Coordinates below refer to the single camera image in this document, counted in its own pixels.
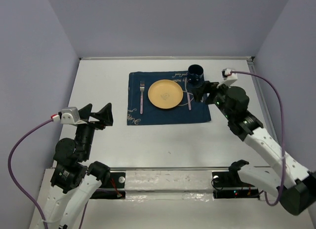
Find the pink-handled metal knife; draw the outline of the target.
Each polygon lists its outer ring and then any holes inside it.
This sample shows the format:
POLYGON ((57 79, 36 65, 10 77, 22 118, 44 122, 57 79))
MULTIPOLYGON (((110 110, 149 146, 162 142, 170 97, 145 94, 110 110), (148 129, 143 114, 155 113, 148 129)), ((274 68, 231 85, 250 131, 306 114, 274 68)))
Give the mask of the pink-handled metal knife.
POLYGON ((187 95, 187 104, 188 104, 188 109, 191 111, 192 107, 191 107, 191 99, 190 99, 190 94, 188 92, 188 89, 187 89, 187 77, 185 78, 185 81, 184 81, 184 87, 185 87, 185 92, 186 92, 186 95, 187 95))

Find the dark blue patterned mug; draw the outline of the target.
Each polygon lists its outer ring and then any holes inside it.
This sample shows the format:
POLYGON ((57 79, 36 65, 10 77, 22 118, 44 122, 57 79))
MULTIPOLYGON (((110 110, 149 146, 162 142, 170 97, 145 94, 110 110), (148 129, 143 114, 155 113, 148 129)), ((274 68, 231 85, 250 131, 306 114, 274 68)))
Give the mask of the dark blue patterned mug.
POLYGON ((191 86, 199 86, 203 82, 204 69, 198 64, 193 64, 188 67, 187 79, 191 86))

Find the yellow round plate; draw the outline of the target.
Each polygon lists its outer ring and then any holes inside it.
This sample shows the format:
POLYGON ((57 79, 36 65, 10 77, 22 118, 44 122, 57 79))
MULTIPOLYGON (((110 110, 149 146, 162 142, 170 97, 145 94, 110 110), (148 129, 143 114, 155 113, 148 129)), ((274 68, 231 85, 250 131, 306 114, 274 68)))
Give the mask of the yellow round plate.
POLYGON ((168 79, 154 82, 148 90, 150 102, 160 109, 172 109, 179 105, 183 99, 181 86, 168 79))

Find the dark blue fish-print cloth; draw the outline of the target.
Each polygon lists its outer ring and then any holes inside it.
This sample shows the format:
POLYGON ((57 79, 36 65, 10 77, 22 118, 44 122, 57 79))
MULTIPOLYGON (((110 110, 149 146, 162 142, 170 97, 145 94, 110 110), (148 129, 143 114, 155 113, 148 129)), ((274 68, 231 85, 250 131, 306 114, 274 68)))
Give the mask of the dark blue fish-print cloth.
POLYGON ((164 125, 164 124, 191 124, 211 121, 209 107, 201 102, 194 101, 190 93, 191 111, 188 109, 187 95, 184 81, 186 71, 169 72, 133 72, 128 79, 128 106, 127 125, 164 125), (148 98, 150 86, 161 79, 169 79, 178 83, 184 93, 181 103, 172 109, 160 109, 155 107, 148 98), (143 99, 143 114, 140 114, 140 81, 145 82, 143 99))

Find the pink-handled metal fork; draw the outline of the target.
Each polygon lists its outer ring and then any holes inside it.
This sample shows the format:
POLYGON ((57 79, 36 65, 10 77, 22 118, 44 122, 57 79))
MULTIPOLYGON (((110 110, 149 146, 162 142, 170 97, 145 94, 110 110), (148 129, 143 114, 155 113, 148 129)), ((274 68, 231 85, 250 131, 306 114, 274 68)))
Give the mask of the pink-handled metal fork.
POLYGON ((143 99, 144 99, 144 91, 145 91, 145 82, 140 81, 140 114, 143 114, 143 99))

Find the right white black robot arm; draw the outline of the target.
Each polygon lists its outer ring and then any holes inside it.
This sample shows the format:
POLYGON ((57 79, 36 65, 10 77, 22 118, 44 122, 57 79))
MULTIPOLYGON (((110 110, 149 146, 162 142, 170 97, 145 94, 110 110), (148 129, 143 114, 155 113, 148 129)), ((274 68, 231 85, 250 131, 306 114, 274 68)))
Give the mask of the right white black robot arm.
POLYGON ((231 132, 255 150, 274 174, 251 176, 240 169, 227 173, 228 182, 238 186, 249 182, 279 199, 291 215, 298 216, 316 201, 316 174, 301 165, 270 136, 262 122, 248 111, 249 97, 244 89, 206 81, 193 88, 194 100, 214 104, 228 121, 231 132))

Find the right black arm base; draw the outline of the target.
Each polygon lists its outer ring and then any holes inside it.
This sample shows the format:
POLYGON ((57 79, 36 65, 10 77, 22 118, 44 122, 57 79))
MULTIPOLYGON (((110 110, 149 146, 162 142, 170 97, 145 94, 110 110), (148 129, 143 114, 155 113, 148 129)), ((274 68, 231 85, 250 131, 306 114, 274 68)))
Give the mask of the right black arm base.
POLYGON ((233 162, 226 171, 212 172, 211 185, 214 199, 260 198, 263 193, 249 183, 241 181, 238 172, 249 162, 233 162))

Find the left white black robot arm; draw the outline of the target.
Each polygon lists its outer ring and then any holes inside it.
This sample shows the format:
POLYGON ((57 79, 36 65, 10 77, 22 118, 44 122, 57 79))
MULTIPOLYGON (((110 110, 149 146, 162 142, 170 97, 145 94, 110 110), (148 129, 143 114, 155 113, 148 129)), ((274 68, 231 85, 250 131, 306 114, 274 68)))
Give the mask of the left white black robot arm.
POLYGON ((63 138, 55 146, 56 161, 49 194, 37 229, 71 229, 85 204, 99 187, 108 184, 110 168, 101 162, 89 166, 94 133, 113 125, 112 104, 92 112, 92 104, 81 109, 67 107, 53 115, 53 121, 76 127, 74 138, 63 138))

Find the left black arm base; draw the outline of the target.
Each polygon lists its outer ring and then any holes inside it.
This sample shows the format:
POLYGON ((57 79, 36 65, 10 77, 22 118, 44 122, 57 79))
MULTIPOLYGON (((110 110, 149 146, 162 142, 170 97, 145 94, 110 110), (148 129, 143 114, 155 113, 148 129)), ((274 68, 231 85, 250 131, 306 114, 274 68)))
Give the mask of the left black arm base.
POLYGON ((109 180, 102 184, 91 199, 125 199, 125 172, 112 172, 109 180))

